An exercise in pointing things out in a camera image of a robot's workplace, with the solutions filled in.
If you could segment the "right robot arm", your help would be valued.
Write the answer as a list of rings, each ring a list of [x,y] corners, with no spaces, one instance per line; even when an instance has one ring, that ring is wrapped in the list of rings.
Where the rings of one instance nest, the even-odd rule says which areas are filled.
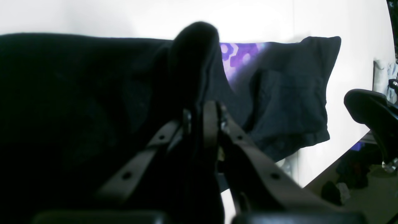
[[[398,114],[397,105],[379,92],[352,89],[344,96],[352,119],[367,126],[381,151],[382,167],[391,173],[397,170]]]

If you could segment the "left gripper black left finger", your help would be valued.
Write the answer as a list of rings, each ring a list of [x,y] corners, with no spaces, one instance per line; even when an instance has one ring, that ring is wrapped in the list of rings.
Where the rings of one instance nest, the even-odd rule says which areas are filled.
[[[139,186],[150,164],[162,147],[176,144],[185,134],[191,133],[192,114],[183,109],[182,120],[171,120],[151,138],[145,149],[130,159],[111,176],[95,193],[95,199],[105,203],[124,203]]]

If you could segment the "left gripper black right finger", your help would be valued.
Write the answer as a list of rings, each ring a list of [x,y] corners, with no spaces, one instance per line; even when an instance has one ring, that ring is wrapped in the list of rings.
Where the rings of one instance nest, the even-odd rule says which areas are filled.
[[[236,214],[332,214],[342,209],[302,189],[268,158],[219,102],[203,106],[205,148],[224,152],[224,176]]]

